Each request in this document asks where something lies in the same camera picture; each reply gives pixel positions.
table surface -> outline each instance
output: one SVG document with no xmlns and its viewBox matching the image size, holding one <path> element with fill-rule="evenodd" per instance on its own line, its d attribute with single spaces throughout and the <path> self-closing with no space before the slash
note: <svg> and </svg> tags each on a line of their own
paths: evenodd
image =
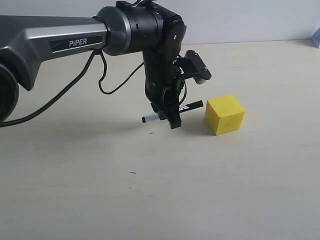
<svg viewBox="0 0 320 240">
<path fill-rule="evenodd" d="M 0 239 L 320 238 L 320 50 L 310 40 L 188 49 L 213 78 L 188 80 L 186 102 L 234 95 L 246 110 L 241 130 L 214 136 L 204 108 L 176 130 L 142 124 L 144 71 L 105 96 L 97 57 L 46 113 L 0 130 Z M 43 63 L 11 118 L 51 99 L 88 56 Z M 107 60 L 111 90 L 142 55 Z"/>
</svg>

piper robot arm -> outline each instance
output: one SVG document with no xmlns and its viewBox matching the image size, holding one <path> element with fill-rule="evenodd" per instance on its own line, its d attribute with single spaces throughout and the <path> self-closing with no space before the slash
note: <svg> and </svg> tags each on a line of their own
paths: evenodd
<svg viewBox="0 0 320 240">
<path fill-rule="evenodd" d="M 31 91 L 41 63 L 51 59 L 87 51 L 142 52 L 145 94 L 171 129 L 182 125 L 179 96 L 185 88 L 186 97 L 185 80 L 203 84 L 211 78 L 195 51 L 179 55 L 186 33 L 182 18 L 152 0 L 117 1 L 92 18 L 1 15 L 0 32 L 0 127 L 17 104 L 18 84 Z"/>
</svg>

yellow cube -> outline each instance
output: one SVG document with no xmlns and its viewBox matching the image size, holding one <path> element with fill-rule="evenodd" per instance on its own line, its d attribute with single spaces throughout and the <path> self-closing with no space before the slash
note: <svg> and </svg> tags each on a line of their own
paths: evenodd
<svg viewBox="0 0 320 240">
<path fill-rule="evenodd" d="M 208 100 L 205 119 L 216 135 L 240 129 L 245 116 L 244 108 L 232 95 Z"/>
</svg>

black bracket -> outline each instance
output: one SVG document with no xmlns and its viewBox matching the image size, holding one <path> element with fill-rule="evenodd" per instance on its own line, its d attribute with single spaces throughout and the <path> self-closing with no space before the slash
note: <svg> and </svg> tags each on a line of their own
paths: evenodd
<svg viewBox="0 0 320 240">
<path fill-rule="evenodd" d="M 176 66 L 184 72 L 184 79 L 194 78 L 197 84 L 204 84 L 210 80 L 212 75 L 196 51 L 189 50 L 184 57 L 179 57 L 176 60 Z"/>
</svg>

